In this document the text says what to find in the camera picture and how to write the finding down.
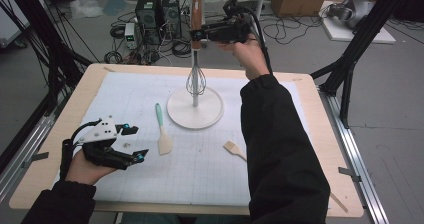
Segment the computer tower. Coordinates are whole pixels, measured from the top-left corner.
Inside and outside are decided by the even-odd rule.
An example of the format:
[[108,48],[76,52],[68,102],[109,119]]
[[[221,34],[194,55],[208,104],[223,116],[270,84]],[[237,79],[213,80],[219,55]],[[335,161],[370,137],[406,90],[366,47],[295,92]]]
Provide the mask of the computer tower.
[[162,0],[167,38],[181,38],[181,11],[178,0]]
[[142,43],[160,45],[162,43],[161,36],[165,35],[162,1],[138,0],[135,14],[140,27]]
[[141,28],[157,28],[164,24],[161,0],[138,0],[135,14]]

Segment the grid paper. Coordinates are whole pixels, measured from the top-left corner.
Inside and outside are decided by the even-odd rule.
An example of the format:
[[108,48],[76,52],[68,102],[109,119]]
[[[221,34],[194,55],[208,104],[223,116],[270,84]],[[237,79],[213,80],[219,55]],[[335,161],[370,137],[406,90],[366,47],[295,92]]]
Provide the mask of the grid paper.
[[[81,125],[112,115],[115,124],[128,123],[139,127],[134,135],[118,136],[112,148],[128,154],[142,149],[149,149],[149,152],[143,163],[102,178],[96,184],[94,199],[248,206],[246,162],[223,148],[227,141],[232,141],[246,151],[240,127],[240,89],[247,82],[244,79],[207,78],[207,86],[223,99],[224,115],[215,125],[193,131],[173,123],[166,109],[173,91],[185,88],[186,77],[108,73]],[[295,84],[281,84],[292,94],[303,126],[309,133]],[[162,156],[157,147],[160,130],[156,103],[162,107],[165,130],[174,142],[171,153]],[[83,129],[77,139],[87,129]]]

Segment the black sleeve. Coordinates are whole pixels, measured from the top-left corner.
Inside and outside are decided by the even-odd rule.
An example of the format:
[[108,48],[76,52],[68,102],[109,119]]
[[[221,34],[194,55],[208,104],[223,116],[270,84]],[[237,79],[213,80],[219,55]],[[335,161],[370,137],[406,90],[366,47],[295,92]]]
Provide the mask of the black sleeve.
[[94,211],[95,193],[94,186],[58,181],[52,190],[41,192],[22,223],[88,223]]
[[290,93],[264,75],[241,96],[253,223],[325,223],[330,187]]

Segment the wooden brush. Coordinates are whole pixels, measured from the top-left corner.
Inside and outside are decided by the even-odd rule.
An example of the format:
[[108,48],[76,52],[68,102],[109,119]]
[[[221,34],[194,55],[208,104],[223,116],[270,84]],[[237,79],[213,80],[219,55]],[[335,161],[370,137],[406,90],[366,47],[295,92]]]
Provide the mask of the wooden brush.
[[231,154],[237,155],[247,161],[246,155],[240,150],[240,147],[238,147],[233,142],[227,141],[224,145],[224,148],[227,149],[227,151],[229,151]]

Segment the plastic bag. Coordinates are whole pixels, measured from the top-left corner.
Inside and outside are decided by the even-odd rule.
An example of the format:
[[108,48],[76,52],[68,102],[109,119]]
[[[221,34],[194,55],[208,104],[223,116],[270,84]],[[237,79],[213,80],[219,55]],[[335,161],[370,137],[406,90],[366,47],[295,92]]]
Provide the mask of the plastic bag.
[[73,19],[103,15],[103,8],[94,0],[76,0],[71,2],[70,6]]

